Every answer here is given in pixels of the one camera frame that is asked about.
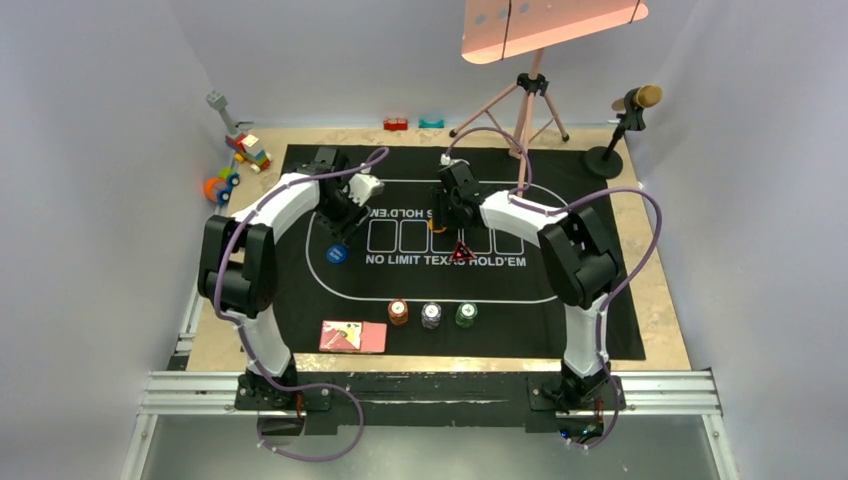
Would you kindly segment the blue small blind button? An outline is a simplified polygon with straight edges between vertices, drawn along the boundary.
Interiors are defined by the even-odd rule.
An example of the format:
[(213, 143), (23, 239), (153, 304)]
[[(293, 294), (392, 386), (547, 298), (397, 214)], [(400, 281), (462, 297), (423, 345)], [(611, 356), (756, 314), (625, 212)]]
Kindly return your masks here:
[(343, 264), (348, 258), (348, 248), (342, 244), (334, 244), (326, 251), (326, 259), (330, 264)]

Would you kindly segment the red triangular dealer button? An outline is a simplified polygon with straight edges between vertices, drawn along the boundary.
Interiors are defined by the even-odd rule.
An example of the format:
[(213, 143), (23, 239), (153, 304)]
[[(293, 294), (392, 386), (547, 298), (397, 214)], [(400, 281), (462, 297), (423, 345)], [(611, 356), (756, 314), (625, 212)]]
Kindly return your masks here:
[(467, 246), (467, 244), (462, 240), (458, 240), (451, 253), (450, 261), (465, 262), (474, 260), (475, 258), (476, 254)]

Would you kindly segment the red poker chip stack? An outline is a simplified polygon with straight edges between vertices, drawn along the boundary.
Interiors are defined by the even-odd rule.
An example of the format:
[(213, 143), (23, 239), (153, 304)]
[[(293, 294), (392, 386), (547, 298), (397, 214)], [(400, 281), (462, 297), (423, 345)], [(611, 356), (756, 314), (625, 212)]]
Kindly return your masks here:
[(387, 314), (391, 324), (405, 325), (409, 318), (408, 304), (403, 299), (394, 299), (387, 306)]

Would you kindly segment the blue poker chip stack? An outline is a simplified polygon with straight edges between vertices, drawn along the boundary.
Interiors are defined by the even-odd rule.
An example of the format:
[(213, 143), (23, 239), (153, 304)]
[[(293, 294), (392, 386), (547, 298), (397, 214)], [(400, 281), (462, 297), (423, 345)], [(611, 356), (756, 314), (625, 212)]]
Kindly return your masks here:
[(421, 323), (424, 328), (435, 329), (441, 323), (442, 308), (438, 303), (428, 302), (421, 309)]

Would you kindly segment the orange big blind button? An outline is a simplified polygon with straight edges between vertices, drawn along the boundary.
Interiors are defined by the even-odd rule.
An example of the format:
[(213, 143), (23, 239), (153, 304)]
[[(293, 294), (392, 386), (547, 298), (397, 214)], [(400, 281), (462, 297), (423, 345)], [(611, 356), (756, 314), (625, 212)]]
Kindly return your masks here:
[(428, 220), (428, 228), (430, 232), (435, 234), (441, 234), (448, 230), (447, 227), (436, 225), (432, 218)]

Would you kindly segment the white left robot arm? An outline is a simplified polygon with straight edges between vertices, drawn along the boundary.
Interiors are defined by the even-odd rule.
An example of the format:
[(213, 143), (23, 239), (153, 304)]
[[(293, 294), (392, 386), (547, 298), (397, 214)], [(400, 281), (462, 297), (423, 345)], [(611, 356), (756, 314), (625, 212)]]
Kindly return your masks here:
[(298, 383), (272, 309), (279, 284), (277, 243), (301, 217), (313, 214), (337, 242), (348, 244), (370, 215), (369, 200), (382, 192), (383, 183), (370, 170), (388, 153), (379, 147), (352, 166), (339, 149), (322, 147), (250, 206), (206, 221), (198, 293), (232, 325), (247, 356), (238, 399), (284, 409), (302, 398), (306, 388)]

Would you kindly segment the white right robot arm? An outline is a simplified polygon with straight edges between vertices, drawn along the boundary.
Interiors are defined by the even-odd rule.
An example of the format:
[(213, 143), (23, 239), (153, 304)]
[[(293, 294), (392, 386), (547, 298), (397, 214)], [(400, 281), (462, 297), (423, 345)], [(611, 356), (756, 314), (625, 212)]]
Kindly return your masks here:
[(559, 210), (481, 183), (468, 162), (442, 157), (432, 191), (433, 229), (473, 227), (510, 234), (539, 248), (548, 283), (564, 305), (561, 381), (541, 395), (562, 411), (597, 404), (610, 383), (609, 295), (623, 262), (590, 208)]

